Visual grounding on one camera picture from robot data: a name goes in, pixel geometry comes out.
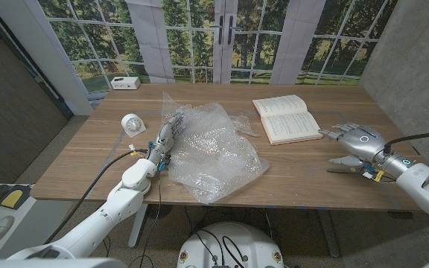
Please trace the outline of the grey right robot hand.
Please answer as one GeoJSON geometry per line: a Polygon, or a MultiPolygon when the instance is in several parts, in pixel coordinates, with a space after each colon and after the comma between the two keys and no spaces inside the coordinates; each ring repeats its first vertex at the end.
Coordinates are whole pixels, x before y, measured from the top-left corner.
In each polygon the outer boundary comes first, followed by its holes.
{"type": "Polygon", "coordinates": [[[351,154],[330,159],[330,163],[358,168],[364,162],[373,163],[384,157],[383,150],[387,142],[378,131],[354,123],[337,124],[333,128],[341,130],[341,133],[328,130],[319,130],[319,133],[338,141],[351,154]]]}

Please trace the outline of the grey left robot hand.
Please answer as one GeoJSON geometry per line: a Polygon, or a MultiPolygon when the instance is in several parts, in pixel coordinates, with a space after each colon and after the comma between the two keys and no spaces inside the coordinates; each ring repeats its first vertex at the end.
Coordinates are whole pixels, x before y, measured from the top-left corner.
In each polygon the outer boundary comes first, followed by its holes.
{"type": "Polygon", "coordinates": [[[184,115],[178,112],[162,125],[154,143],[158,154],[165,154],[173,147],[175,139],[185,129],[183,119],[184,115]]]}

